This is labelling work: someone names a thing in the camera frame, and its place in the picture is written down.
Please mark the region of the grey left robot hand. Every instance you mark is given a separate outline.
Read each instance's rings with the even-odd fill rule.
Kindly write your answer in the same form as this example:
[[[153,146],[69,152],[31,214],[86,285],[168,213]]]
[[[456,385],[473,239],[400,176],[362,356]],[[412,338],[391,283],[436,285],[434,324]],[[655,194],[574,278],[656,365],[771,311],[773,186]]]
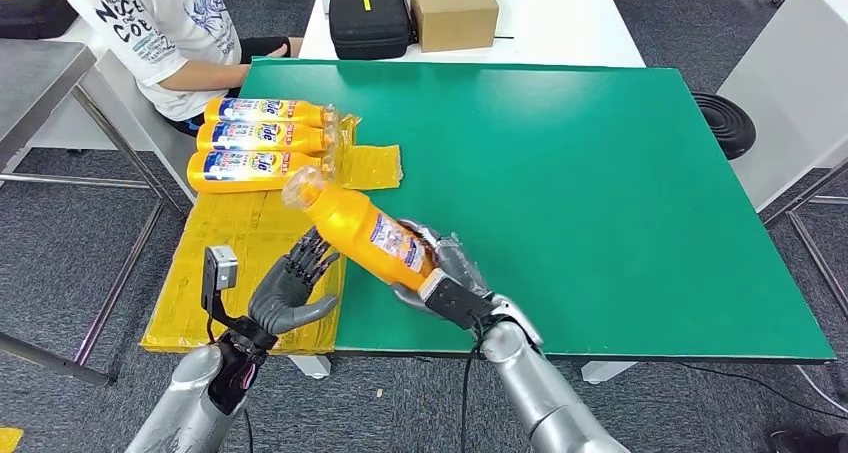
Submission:
[[[332,313],[338,297],[309,298],[327,269],[340,258],[312,227],[269,269],[256,287],[248,316],[267,333],[277,336],[316,322]]]

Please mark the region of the person's left hand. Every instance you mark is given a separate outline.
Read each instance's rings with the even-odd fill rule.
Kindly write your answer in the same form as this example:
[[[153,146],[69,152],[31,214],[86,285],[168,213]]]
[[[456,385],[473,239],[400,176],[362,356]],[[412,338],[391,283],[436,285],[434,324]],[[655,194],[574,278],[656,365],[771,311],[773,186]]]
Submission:
[[[269,49],[265,55],[272,58],[297,58],[300,55],[302,43],[301,37],[269,38]]]

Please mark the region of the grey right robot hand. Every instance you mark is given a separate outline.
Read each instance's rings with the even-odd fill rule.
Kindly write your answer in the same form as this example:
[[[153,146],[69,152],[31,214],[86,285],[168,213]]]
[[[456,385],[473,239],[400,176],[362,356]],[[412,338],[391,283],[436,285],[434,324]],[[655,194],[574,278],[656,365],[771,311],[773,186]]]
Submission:
[[[432,227],[411,219],[400,219],[398,223],[414,233],[427,247],[435,268],[441,270],[462,288],[458,297],[459,305],[451,307],[446,300],[436,299],[436,295],[428,290],[425,290],[422,297],[416,290],[400,283],[393,283],[389,288],[401,303],[451,321],[460,317],[461,307],[471,307],[475,313],[483,315],[494,308],[491,302],[493,292],[486,284],[477,265],[465,254],[455,233],[442,235]]]

